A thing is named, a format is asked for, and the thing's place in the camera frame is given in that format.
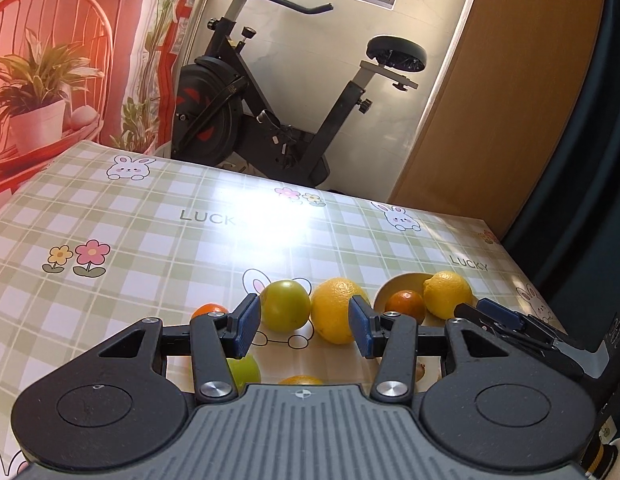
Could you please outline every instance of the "bowl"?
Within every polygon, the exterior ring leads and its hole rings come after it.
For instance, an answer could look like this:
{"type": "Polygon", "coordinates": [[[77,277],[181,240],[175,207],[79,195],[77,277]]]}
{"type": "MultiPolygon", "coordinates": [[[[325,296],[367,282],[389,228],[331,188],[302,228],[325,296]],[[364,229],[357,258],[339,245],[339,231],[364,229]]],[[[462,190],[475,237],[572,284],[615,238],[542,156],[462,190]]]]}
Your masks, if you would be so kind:
{"type": "MultiPolygon", "coordinates": [[[[390,296],[395,292],[401,290],[414,290],[423,296],[423,282],[429,280],[433,274],[427,272],[406,272],[405,274],[399,274],[388,280],[376,293],[375,300],[373,301],[373,309],[376,312],[385,311],[385,303],[390,299],[390,296]]],[[[476,306],[477,298],[472,295],[472,306],[476,306]]],[[[445,321],[438,317],[426,312],[426,319],[423,321],[424,326],[444,326],[445,321]]],[[[432,384],[436,383],[441,378],[441,363],[440,358],[435,356],[420,356],[418,362],[423,364],[426,368],[424,377],[416,383],[416,390],[418,392],[425,392],[432,384]]]]}

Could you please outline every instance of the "tiled wall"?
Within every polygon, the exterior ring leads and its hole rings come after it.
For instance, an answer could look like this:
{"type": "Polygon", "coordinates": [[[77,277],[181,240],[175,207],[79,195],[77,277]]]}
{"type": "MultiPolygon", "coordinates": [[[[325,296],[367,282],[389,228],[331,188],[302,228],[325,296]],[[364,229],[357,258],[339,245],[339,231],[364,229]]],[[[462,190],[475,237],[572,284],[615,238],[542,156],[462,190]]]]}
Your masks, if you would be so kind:
{"type": "MultiPolygon", "coordinates": [[[[230,1],[208,0],[193,57],[211,36],[205,23],[221,17],[230,1]]],[[[284,123],[316,131],[360,60],[367,59],[373,36],[401,36],[427,51],[426,69],[407,74],[419,89],[401,92],[375,76],[365,93],[372,108],[366,115],[355,109],[327,151],[331,175],[321,187],[384,202],[410,153],[465,0],[397,0],[392,10],[359,0],[293,1],[308,7],[331,2],[334,10],[306,16],[250,0],[233,34],[238,40],[245,25],[257,31],[241,54],[284,123]]]]}

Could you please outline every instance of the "handlebar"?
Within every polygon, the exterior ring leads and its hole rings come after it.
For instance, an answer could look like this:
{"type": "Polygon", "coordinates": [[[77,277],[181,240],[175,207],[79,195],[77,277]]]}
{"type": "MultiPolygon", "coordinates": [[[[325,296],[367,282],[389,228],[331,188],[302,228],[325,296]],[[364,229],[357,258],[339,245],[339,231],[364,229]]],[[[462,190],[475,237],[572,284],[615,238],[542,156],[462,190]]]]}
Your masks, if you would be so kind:
{"type": "Polygon", "coordinates": [[[288,0],[269,0],[279,5],[283,5],[288,9],[296,10],[296,12],[302,12],[303,14],[321,14],[322,12],[328,12],[333,10],[332,4],[323,4],[318,7],[304,7],[288,0]]]}

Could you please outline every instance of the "white flower pot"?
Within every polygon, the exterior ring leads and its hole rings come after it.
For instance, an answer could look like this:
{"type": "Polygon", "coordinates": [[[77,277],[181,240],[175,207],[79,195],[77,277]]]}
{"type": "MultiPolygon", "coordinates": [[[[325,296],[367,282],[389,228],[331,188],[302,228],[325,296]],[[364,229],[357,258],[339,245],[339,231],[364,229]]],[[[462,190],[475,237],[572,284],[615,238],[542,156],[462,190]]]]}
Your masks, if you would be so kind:
{"type": "Polygon", "coordinates": [[[23,155],[60,140],[65,110],[66,102],[61,99],[43,108],[11,117],[10,129],[17,151],[23,155]]]}

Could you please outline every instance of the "green and white plaid pattern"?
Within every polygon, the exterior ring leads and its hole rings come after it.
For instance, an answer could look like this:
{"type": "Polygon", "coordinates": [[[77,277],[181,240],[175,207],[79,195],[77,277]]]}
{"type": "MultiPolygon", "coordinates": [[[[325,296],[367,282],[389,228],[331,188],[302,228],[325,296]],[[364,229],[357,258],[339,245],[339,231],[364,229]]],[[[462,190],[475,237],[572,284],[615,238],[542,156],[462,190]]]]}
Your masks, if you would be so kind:
{"type": "MultiPolygon", "coordinates": [[[[186,323],[201,304],[232,309],[268,280],[314,286],[346,276],[373,298],[392,276],[453,269],[478,298],[522,312],[547,309],[480,220],[408,210],[421,230],[400,231],[365,200],[164,159],[140,180],[111,180],[106,171],[120,154],[81,142],[0,211],[4,462],[18,451],[9,417],[26,386],[143,317],[186,323]],[[92,265],[105,269],[96,278],[74,270],[88,269],[76,261],[88,240],[110,247],[104,263],[92,265]],[[50,249],[64,245],[73,259],[45,272],[50,249]]],[[[304,373],[369,384],[376,370],[354,344],[315,335],[298,350],[274,340],[253,346],[267,382],[304,373]]],[[[168,377],[191,389],[189,358],[171,359],[168,377]]]]}

